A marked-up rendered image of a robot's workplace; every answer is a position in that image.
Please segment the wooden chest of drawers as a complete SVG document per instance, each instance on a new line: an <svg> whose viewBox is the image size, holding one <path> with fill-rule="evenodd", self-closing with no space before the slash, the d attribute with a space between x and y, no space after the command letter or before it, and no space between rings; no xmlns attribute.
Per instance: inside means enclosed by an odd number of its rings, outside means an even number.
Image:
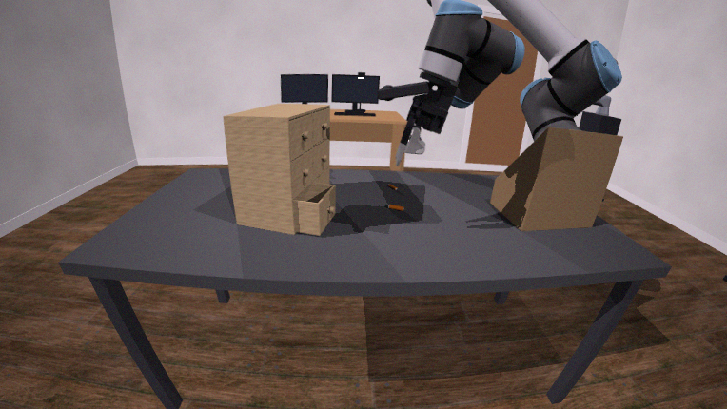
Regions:
<svg viewBox="0 0 727 409"><path fill-rule="evenodd" d="M291 105L291 106L290 106ZM329 108L329 166L314 178L313 112ZM310 113L312 146L291 159L289 120ZM293 199L329 171L330 105L277 104L224 117L226 154L236 222L295 235ZM294 197L291 161L311 149L313 180Z"/></svg>

